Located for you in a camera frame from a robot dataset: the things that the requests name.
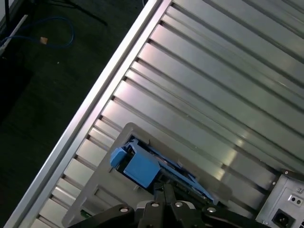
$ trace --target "white cable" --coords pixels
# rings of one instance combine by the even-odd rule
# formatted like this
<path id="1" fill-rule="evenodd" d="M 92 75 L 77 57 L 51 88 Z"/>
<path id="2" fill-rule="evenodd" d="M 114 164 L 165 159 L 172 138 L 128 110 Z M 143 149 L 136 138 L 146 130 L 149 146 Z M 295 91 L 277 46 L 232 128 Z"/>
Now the white cable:
<path id="1" fill-rule="evenodd" d="M 19 21 L 18 25 L 15 27 L 15 29 L 12 31 L 12 33 L 10 34 L 10 36 L 14 36 L 16 34 L 16 32 L 18 31 L 18 29 L 21 27 L 21 25 L 24 23 L 25 19 L 28 17 L 28 15 L 24 15 L 22 17 L 22 19 Z M 5 43 L 0 47 L 0 56 L 3 54 L 3 52 L 5 51 L 7 45 L 10 43 L 11 39 L 8 39 L 7 41 L 5 41 Z"/>

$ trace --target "dark carpet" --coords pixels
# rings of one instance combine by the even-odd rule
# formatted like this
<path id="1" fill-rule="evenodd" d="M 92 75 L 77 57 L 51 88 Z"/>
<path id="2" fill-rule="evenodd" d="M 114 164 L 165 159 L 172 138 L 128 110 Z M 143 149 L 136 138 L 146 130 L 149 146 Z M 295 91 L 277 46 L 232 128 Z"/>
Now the dark carpet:
<path id="1" fill-rule="evenodd" d="M 79 10 L 42 2 L 31 19 L 68 18 L 75 27 L 73 45 L 51 49 L 28 41 L 11 43 L 11 51 L 22 56 L 23 66 L 32 77 L 0 126 L 0 227 L 143 7 L 142 0 L 74 2 L 108 25 Z M 70 39 L 70 30 L 64 22 L 54 21 L 34 27 L 29 35 L 47 37 L 50 43 L 65 43 Z"/>

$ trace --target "blue plastic part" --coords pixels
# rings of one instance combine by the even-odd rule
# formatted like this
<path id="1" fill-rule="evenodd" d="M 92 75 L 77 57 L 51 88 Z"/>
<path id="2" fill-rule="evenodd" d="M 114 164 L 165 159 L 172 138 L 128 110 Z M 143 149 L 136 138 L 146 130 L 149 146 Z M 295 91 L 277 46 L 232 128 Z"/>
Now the blue plastic part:
<path id="1" fill-rule="evenodd" d="M 130 179 L 139 183 L 144 188 L 147 188 L 151 183 L 153 183 L 159 171 L 161 169 L 165 169 L 167 172 L 172 174 L 175 181 L 186 183 L 190 188 L 193 188 L 200 194 L 204 194 L 214 204 L 217 204 L 217 201 L 197 182 L 191 173 L 186 171 L 177 163 L 162 156 L 151 146 L 144 145 L 145 148 L 143 148 L 139 146 L 138 143 L 139 141 L 137 139 L 131 139 L 125 146 L 114 150 L 111 154 L 111 166 L 116 168 L 127 154 L 127 151 L 125 150 L 131 146 L 134 155 L 123 171 Z M 157 159 L 155 156 L 162 158 L 166 162 Z"/>
<path id="2" fill-rule="evenodd" d="M 116 148 L 112 153 L 111 153 L 111 158 L 110 158 L 110 165 L 113 168 L 116 168 L 120 162 L 124 159 L 124 157 L 127 155 L 127 152 L 122 148 Z"/>
<path id="3" fill-rule="evenodd" d="M 147 188 L 153 182 L 161 167 L 152 154 L 147 153 L 137 144 L 133 144 L 132 147 L 136 153 L 123 172 Z"/>

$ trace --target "metal table surface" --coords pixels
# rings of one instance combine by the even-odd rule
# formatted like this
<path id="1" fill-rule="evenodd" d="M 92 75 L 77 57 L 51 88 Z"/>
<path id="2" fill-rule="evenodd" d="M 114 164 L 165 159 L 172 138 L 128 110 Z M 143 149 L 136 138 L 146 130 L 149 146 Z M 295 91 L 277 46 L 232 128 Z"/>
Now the metal table surface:
<path id="1" fill-rule="evenodd" d="M 256 216 L 281 168 L 304 173 L 303 12 L 300 0 L 150 0 L 5 228 L 62 227 L 128 122 Z"/>

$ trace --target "blue cable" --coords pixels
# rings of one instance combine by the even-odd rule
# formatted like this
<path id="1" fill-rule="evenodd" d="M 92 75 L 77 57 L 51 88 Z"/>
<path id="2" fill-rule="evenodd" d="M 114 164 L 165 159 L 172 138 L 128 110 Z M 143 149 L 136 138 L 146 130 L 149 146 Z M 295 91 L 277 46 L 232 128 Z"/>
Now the blue cable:
<path id="1" fill-rule="evenodd" d="M 38 24 L 42 24 L 42 23 L 44 23 L 44 22 L 46 22 L 46 21 L 50 21 L 50 20 L 64 20 L 64 21 L 66 21 L 66 22 L 69 24 L 70 28 L 71 28 L 72 36 L 71 36 L 70 41 L 69 41 L 68 43 L 66 43 L 66 44 L 63 44 L 63 45 L 57 45 L 57 44 L 43 44 L 43 45 L 45 45 L 45 46 L 47 46 L 47 47 L 50 47 L 50 48 L 67 48 L 68 46 L 70 46 L 70 45 L 73 43 L 73 41 L 74 41 L 75 31 L 74 31 L 74 27 L 73 27 L 73 24 L 71 23 L 71 21 L 68 20 L 68 19 L 66 19 L 66 18 L 63 18 L 63 17 L 50 17 L 50 18 L 45 18 L 45 19 L 36 21 L 36 22 L 34 22 L 34 23 L 32 23 L 32 24 L 25 25 L 25 26 L 19 28 L 19 31 L 26 30 L 26 29 L 28 29 L 28 28 L 30 28 L 30 27 L 33 27 L 33 26 L 38 25 Z M 6 38 L 4 38 L 4 39 L 0 42 L 0 47 L 5 43 L 6 40 L 8 40 L 8 39 L 16 39 L 16 38 L 17 38 L 17 39 L 27 39 L 27 40 L 30 40 L 30 41 L 32 41 L 32 42 L 42 44 L 42 43 L 40 42 L 39 39 L 35 39 L 35 38 L 32 38 L 32 37 L 26 37 L 26 36 L 12 36 L 12 37 L 6 37 Z"/>

